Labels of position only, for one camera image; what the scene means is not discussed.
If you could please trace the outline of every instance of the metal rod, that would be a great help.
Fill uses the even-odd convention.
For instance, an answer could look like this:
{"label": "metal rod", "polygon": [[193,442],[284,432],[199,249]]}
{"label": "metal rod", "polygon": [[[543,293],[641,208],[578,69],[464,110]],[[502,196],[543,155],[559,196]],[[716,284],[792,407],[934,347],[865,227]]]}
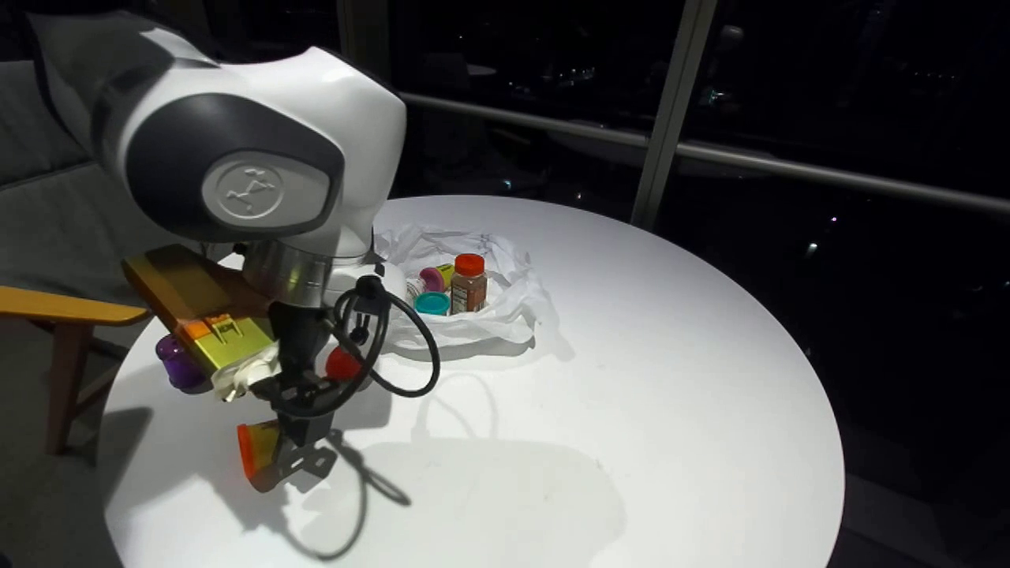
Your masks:
{"label": "metal rod", "polygon": [[568,133],[568,136],[581,136],[581,139],[603,139],[603,142],[615,142],[615,145],[647,148],[647,136],[641,136],[641,133],[622,133],[622,129],[552,120],[552,117],[537,117],[537,114],[514,114],[514,110],[486,107],[486,104],[429,98],[429,95],[417,95],[417,92],[401,92],[401,98],[417,107],[436,107],[436,110],[470,114],[470,117],[486,117],[486,120],[499,120],[499,123],[546,129],[546,133]]}
{"label": "metal rod", "polygon": [[701,57],[707,47],[707,35],[716,19],[720,0],[685,0],[682,22],[672,41],[663,98],[650,136],[650,148],[644,155],[644,167],[638,177],[638,192],[631,205],[631,224],[653,227],[663,196],[669,189],[672,158],[679,151],[682,126],[691,107],[694,79],[701,69]]}
{"label": "metal rod", "polygon": [[956,192],[956,189],[941,189],[941,186],[925,186],[925,183],[909,183],[909,180],[890,180],[890,177],[852,174],[852,170],[836,170],[836,167],[780,161],[780,158],[716,148],[716,145],[704,145],[704,142],[701,145],[679,142],[679,155],[691,158],[691,161],[748,167],[748,170],[764,170],[764,174],[776,174],[776,177],[827,183],[827,186],[849,186],[849,189],[887,192],[887,196],[937,202],[937,205],[953,205],[953,208],[972,208],[972,211],[988,211],[988,215],[1010,215],[1010,199],[991,199],[991,196],[972,196],[972,192]]}

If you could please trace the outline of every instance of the transparent plastic bag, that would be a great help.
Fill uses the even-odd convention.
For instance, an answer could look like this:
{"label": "transparent plastic bag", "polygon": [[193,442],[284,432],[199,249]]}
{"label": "transparent plastic bag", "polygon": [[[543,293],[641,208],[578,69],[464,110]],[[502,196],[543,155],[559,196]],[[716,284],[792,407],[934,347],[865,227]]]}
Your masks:
{"label": "transparent plastic bag", "polygon": [[[530,256],[496,234],[455,234],[401,227],[379,234],[376,252],[404,271],[407,303],[423,290],[420,271],[451,265],[458,252],[480,252],[486,265],[486,306],[480,312],[423,316],[439,347],[483,341],[533,344],[549,341],[556,312],[533,275]],[[423,350],[420,334],[391,334],[398,347]]]}

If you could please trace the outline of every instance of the table surface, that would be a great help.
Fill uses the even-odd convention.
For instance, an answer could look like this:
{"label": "table surface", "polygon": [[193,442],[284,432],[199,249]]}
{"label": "table surface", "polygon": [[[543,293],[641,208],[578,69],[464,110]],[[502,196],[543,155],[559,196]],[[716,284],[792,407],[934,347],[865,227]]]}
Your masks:
{"label": "table surface", "polygon": [[[123,565],[827,565],[846,492],[840,429],[789,331],[735,281],[631,224],[527,199],[395,199],[376,227],[502,234],[552,293],[559,341],[445,360],[423,401],[363,398],[347,442],[410,495],[338,461],[253,492],[234,426],[262,401],[180,394],[133,344],[101,423]],[[423,376],[385,357],[385,369]]]}

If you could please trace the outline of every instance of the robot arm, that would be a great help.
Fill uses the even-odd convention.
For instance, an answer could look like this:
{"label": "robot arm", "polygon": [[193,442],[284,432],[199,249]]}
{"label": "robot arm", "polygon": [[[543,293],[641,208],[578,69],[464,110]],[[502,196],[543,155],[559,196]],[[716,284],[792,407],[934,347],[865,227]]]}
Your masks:
{"label": "robot arm", "polygon": [[249,240],[246,278],[306,309],[369,252],[407,120],[391,92],[319,47],[234,66],[133,13],[28,22],[63,126],[152,221]]}

